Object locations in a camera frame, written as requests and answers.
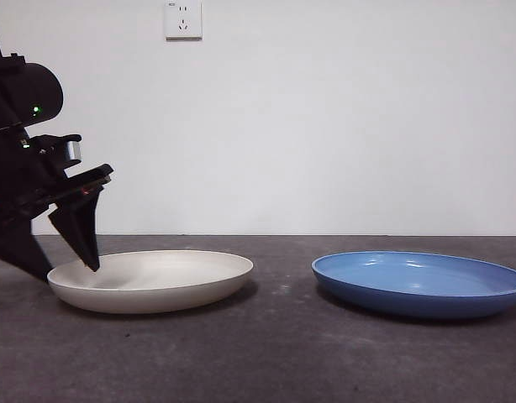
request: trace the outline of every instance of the concrete floor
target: concrete floor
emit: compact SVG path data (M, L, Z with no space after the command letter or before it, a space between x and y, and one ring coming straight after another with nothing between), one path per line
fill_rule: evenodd
M40 237L53 264L76 257ZM351 250L410 250L516 269L516 237L101 236L102 254L206 249L255 263L226 300L111 316L59 301L0 262L0 402L516 402L516 307L425 322L347 305L311 262Z

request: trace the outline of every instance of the blue plate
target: blue plate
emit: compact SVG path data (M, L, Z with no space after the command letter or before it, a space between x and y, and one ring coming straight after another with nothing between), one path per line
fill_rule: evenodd
M437 319L486 317L516 303L516 270L411 252L351 252L314 260L319 284L376 311Z

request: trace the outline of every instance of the black robotic arm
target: black robotic arm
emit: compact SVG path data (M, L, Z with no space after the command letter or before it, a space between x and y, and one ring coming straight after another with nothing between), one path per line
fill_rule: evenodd
M31 233L31 220L50 204L49 218L92 270L99 268L95 209L110 165L68 177L79 164L78 134L30 138L26 126L54 118L63 94L56 77L23 56L0 50L0 259L46 280L52 269Z

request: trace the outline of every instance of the white wall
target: white wall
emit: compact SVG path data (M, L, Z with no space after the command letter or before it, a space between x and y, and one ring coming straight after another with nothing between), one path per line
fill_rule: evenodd
M30 134L115 169L100 233L516 234L516 1L205 0L201 43L162 10L0 0L66 94Z

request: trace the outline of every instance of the plate rim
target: plate rim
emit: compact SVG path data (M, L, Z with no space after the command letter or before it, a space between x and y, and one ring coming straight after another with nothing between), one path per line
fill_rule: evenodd
M176 287L125 288L125 289L122 289L122 288L97 288L97 287L82 287L82 286L64 285L64 284L61 284L61 283L51 279L51 273L53 273L54 271L58 270L61 266L64 266L64 265L67 265L67 264L74 264L76 262L81 262L79 259L76 259L76 260L72 260L71 262L68 262L68 263L59 264L54 269L52 269L49 273L47 273L47 281L49 281L50 285L55 285L55 286L67 288L67 289L70 289L70 290L82 290L82 291L103 291L103 292L130 292L130 291L133 291L133 292L141 292L141 291L180 290L180 289L184 289L184 288L200 287L200 286L204 286L204 285L217 284L217 283L221 283L221 282L228 281L228 280L235 280L235 279L238 279L240 277L248 275L254 269L254 262L252 260L244 257L244 256L240 256L238 254L229 254L229 253L226 253L226 252L218 252L218 251L214 251L214 250L153 249L153 250L138 250L138 251L134 251L134 252L122 252L122 253L116 253L116 254L103 254L100 257L102 258L102 257L109 257L109 256L121 256L121 255L126 255L126 254L151 254L151 253L160 253L160 252L185 252L185 253L187 253L187 252L203 252L203 253L206 253L206 254L225 254L225 255L234 256L234 257L236 257L238 259L242 259L242 260L246 261L247 263L250 264L250 267L244 273L241 273L240 275L236 275L234 277L229 277L229 278L226 278L226 279L216 280L216 281L207 281L207 282L204 282L204 283L193 284L193 285L179 285L179 286L176 286Z
M444 295L440 295L440 294L425 294L425 293L406 292L406 291L399 291L399 290L387 290L384 288L369 287L366 285L350 283L348 281L337 280L337 279L334 279L333 277L327 276L325 273L323 273L316 267L316 264L320 260L327 259L327 258L334 257L334 256L345 255L345 254L417 254L417 255L425 255L425 256L437 256L437 257L441 257L441 258L452 258L452 259L468 260L468 261L476 262L476 263L490 264L492 266L498 267L499 269L504 269L506 271L510 271L510 272L513 272L516 274L515 269L511 269L511 268L509 268L507 266L503 266L501 264L487 262L486 260L464 258L461 256L454 256L451 254L432 254L432 253L426 253L426 252L411 252L411 251L402 251L402 250L363 250L363 251L339 252L337 254L327 254L325 256L321 256L321 257L315 259L312 262L313 272L315 274L322 275L323 277L325 277L327 279L339 282L341 284L353 285L356 287L364 288L367 290L373 290L373 291L378 290L378 291L383 291L383 292L402 294L402 295L406 295L406 296L424 296L424 297L434 297L434 298L488 298L488 297L493 297L493 296L510 296L510 295L516 294L516 288L512 289L512 290L499 291L499 292L493 292L493 293L488 293L488 294L475 294L475 295L462 295L462 296L461 295L444 296Z

